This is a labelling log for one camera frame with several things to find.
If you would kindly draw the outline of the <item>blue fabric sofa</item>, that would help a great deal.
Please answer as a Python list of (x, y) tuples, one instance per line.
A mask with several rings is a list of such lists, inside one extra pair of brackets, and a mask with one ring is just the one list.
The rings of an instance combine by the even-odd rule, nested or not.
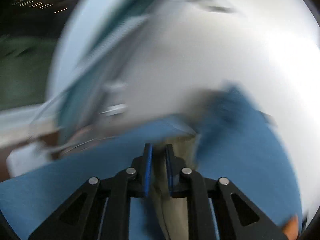
[[(230, 179), (276, 225), (303, 217), (293, 167), (264, 117), (235, 86), (216, 94), (197, 129), (191, 162), (204, 177)], [(88, 178), (129, 167), (147, 142), (189, 135), (178, 116), (148, 122), (98, 146), (1, 183), (1, 211), (21, 239)]]

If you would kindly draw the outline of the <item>orange cushion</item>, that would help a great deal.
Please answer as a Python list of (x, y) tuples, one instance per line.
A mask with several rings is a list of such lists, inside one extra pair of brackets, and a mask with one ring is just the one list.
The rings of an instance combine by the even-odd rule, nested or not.
[(282, 227), (282, 233), (288, 240), (297, 240), (299, 234), (298, 216), (291, 217), (287, 223)]

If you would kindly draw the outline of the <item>olive green sweatshirt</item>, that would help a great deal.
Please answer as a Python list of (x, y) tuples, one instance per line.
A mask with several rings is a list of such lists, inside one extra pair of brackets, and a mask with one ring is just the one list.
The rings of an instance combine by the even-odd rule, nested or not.
[(154, 181), (150, 196), (165, 239), (188, 239), (188, 211), (185, 198), (171, 198), (168, 189), (167, 167), (163, 151), (167, 144), (173, 147), (174, 156), (182, 158), (187, 167), (196, 169), (196, 150), (199, 137), (183, 135), (168, 137), (155, 145), (152, 157)]

